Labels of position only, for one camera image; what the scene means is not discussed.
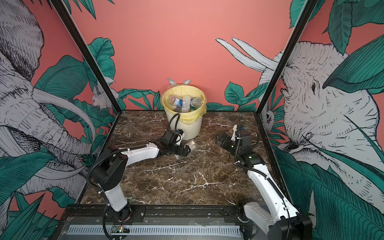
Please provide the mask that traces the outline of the crushed clear bottle blue cap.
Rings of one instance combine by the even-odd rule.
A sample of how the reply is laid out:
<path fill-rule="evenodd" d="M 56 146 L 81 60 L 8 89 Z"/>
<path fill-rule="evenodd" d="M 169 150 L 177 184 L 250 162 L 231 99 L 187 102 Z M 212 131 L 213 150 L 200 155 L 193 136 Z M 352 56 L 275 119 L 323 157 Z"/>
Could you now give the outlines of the crushed clear bottle blue cap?
<path fill-rule="evenodd" d="M 168 98 L 168 104 L 170 106 L 170 109 L 173 110 L 176 113 L 182 112 L 182 106 L 183 106 L 183 100 L 175 95 L 170 95 Z"/>

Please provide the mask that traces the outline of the clear bottle red label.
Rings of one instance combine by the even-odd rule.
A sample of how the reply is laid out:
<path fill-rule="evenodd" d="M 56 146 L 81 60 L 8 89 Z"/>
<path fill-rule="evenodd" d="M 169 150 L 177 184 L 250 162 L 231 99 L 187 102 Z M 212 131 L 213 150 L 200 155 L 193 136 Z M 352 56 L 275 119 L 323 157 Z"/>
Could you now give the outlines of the clear bottle red label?
<path fill-rule="evenodd" d="M 191 108 L 191 97 L 183 96 L 182 113 L 190 112 L 190 108 Z"/>

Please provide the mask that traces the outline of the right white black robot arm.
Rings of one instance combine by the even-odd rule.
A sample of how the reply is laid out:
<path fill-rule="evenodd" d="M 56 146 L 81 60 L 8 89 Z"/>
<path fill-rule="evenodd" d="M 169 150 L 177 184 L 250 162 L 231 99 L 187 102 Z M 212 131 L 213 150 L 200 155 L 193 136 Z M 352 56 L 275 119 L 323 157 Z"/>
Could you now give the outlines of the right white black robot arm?
<path fill-rule="evenodd" d="M 311 219 L 301 214 L 280 190 L 261 155 L 254 152 L 251 136 L 246 131 L 233 137 L 222 133 L 216 144 L 234 155 L 235 166 L 247 173 L 268 207 L 265 210 L 255 202 L 246 203 L 240 220 L 252 221 L 269 240 L 311 240 Z"/>

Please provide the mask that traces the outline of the blue label bottle white cap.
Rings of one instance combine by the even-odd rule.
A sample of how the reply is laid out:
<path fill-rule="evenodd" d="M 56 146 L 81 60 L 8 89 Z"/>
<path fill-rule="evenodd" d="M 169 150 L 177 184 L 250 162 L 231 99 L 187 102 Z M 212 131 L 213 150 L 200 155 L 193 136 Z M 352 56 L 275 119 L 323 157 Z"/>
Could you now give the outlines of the blue label bottle white cap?
<path fill-rule="evenodd" d="M 204 103 L 204 99 L 202 97 L 194 97 L 191 99 L 191 108 L 197 110 Z"/>

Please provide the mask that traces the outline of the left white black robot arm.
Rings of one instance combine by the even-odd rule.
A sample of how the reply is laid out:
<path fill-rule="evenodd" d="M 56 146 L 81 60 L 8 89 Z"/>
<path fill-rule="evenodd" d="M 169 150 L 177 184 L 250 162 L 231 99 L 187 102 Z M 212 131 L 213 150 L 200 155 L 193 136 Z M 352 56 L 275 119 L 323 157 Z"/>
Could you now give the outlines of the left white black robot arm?
<path fill-rule="evenodd" d="M 125 222 L 131 218 L 133 212 L 121 187 L 126 168 L 165 155 L 186 157 L 190 152 L 191 148 L 188 145 L 164 145 L 159 141 L 128 149 L 109 146 L 89 169 L 87 184 L 103 196 L 107 211 L 111 212 L 117 221 Z"/>

